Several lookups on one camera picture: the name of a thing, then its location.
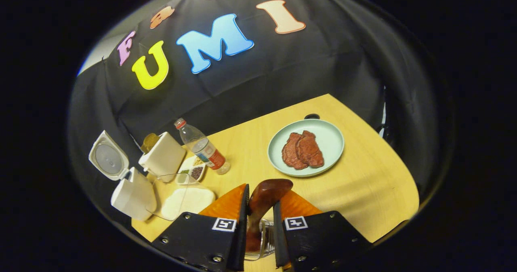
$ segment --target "foam letter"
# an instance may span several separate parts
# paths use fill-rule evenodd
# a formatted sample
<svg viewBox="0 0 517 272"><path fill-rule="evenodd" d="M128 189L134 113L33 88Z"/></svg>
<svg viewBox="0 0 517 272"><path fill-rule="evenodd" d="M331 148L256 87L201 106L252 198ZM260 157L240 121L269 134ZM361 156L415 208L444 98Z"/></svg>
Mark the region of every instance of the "foam letter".
<svg viewBox="0 0 517 272"><path fill-rule="evenodd" d="M299 22L284 7L283 0L270 0L257 4L256 8L264 9L277 24L275 32L279 34L292 33L305 28L305 23Z"/></svg>
<svg viewBox="0 0 517 272"><path fill-rule="evenodd" d="M141 56L131 68L131 71L135 72L140 85L142 85L144 89L151 90L156 88L161 84L161 82L165 80L165 77L167 76L168 62L167 58L165 57L165 53L163 53L162 45L163 41L161 40L149 49L149 54L152 54L155 57L156 63L158 64L158 71L154 76L151 76L149 71L147 71L144 55Z"/></svg>
<svg viewBox="0 0 517 272"><path fill-rule="evenodd" d="M153 18L151 19L151 29L157 27L162 20L168 18L174 12L173 8L167 6L166 8L160 10Z"/></svg>
<svg viewBox="0 0 517 272"><path fill-rule="evenodd" d="M192 61L192 73L197 74L210 66L210 60L203 59L201 51L219 61L222 58L222 44L227 46L227 55L236 55L253 47L253 41L247 40L235 23L235 14L227 14L214 20L212 35L205 36L190 31L179 37L177 45L183 45Z"/></svg>
<svg viewBox="0 0 517 272"><path fill-rule="evenodd" d="M118 45L118 55L120 56L120 66L126 62L127 58L129 58L129 54L131 53L128 51L129 48L133 45L133 40L131 38L135 36L135 31L132 31L129 33L128 36L122 41L120 45Z"/></svg>

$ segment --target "bottle label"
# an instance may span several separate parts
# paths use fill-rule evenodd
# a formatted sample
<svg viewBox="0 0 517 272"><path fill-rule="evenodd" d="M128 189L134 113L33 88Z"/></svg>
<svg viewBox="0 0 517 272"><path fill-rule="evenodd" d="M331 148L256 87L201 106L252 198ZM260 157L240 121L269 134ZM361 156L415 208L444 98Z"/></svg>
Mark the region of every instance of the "bottle label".
<svg viewBox="0 0 517 272"><path fill-rule="evenodd" d="M203 150L195 153L208 167L217 170L224 165L226 159L222 154L212 145L211 142L203 148Z"/></svg>

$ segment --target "wooden table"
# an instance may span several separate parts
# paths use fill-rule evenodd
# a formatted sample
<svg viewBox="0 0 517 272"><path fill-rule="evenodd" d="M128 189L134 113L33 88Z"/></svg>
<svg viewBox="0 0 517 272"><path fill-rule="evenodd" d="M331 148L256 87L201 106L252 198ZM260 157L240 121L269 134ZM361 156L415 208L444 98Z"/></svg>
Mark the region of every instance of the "wooden table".
<svg viewBox="0 0 517 272"><path fill-rule="evenodd" d="M281 128L308 114L318 114L341 130L345 139L343 155L323 174L309 178L287 176L269 162L269 141ZM415 182L399 156L373 128L331 95L309 99L208 137L231 162L228 173L218 175L208 169L201 181L216 196L242 183L250 185L251 193L263 180L287 178L294 183L293 191L322 211L339 211L370 242L418 210ZM273 220L273 209L264 218ZM170 223L156 216L145 222L131 222L149 241ZM245 261L244 268L246 272L273 271L275 257Z"/></svg>

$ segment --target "orange letter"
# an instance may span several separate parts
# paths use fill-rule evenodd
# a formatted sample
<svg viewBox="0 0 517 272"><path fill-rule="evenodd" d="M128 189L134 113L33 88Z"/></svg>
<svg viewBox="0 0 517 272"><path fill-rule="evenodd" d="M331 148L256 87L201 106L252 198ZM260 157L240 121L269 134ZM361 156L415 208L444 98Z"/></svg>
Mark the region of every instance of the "orange letter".
<svg viewBox="0 0 517 272"><path fill-rule="evenodd" d="M305 28L305 23L299 22L284 7L283 0L270 0L257 4L256 8L264 9L277 24L275 32L279 34L292 33Z"/></svg>
<svg viewBox="0 0 517 272"><path fill-rule="evenodd" d="M151 29L157 27L162 20L168 18L174 12L173 8L167 6L166 8L160 10L153 18L151 19Z"/></svg>
<svg viewBox="0 0 517 272"><path fill-rule="evenodd" d="M165 57L165 53L163 53L162 46L163 41L159 41L149 48L149 54L155 57L156 63L158 65L158 71L154 76L149 74L147 67L145 66L145 56L141 56L131 67L131 71L135 72L137 75L138 81L140 85L144 89L151 90L156 88L165 80L165 77L168 73L168 62Z"/></svg>

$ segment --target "open lid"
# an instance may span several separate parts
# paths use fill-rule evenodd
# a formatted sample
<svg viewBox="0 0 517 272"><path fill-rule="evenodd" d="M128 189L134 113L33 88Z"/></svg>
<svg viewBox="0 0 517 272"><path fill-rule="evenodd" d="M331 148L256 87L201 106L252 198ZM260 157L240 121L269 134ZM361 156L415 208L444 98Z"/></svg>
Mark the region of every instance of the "open lid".
<svg viewBox="0 0 517 272"><path fill-rule="evenodd" d="M90 150L88 159L107 178L113 181L122 179L128 170L129 159L122 149L102 131Z"/></svg>

